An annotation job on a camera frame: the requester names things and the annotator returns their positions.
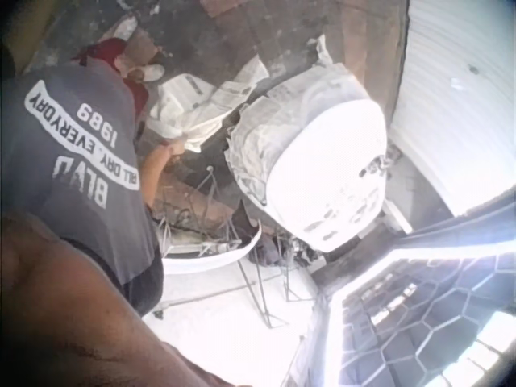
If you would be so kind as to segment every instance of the shoe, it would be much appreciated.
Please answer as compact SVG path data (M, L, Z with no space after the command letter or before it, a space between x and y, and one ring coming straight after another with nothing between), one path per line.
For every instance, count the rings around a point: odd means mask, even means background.
M159 81L164 76L164 67L161 64L149 64L136 69L144 74L143 82Z
M135 16L131 16L121 22L114 30L113 37L125 40L126 42L131 38L132 34L135 33L138 27L138 20Z

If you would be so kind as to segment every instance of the white door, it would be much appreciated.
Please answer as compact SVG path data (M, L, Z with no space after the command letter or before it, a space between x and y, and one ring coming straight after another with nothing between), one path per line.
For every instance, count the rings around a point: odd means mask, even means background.
M514 186L514 3L411 0L390 137L455 215Z

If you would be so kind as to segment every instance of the white tile floor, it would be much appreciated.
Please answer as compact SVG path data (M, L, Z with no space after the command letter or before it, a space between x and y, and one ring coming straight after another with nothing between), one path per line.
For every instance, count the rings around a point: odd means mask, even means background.
M247 259L242 263L249 281L256 281L256 266ZM162 302L180 305L167 308L163 320L152 314L144 320L162 340L231 383L279 387L300 336L306 333L314 303L287 302L281 270L260 270L270 313L287 321L286 326L265 326L237 264L206 273L166 277ZM258 285L253 287L261 300ZM316 294L305 269L290 272L290 287L300 298L313 298ZM223 291L228 292L204 298ZM273 325L281 322L273 320Z

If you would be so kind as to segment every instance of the skin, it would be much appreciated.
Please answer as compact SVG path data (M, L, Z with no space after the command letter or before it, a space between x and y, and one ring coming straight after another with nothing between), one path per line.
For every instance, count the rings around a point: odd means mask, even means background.
M1 264L2 385L231 386L162 343L37 219L2 219Z
M185 152L185 141L176 139L169 144L158 145L145 159L139 168L140 190L144 197L144 202L152 208L158 183L164 167L170 160L174 162Z

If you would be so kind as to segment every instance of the crumpled newspaper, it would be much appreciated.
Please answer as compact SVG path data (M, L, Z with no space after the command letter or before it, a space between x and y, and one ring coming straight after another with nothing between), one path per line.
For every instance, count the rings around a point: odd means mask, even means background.
M268 77L259 56L218 89L190 74L174 77L158 86L158 101L149 112L147 127L166 139L184 136L185 148L200 152L223 120L248 100L258 82Z

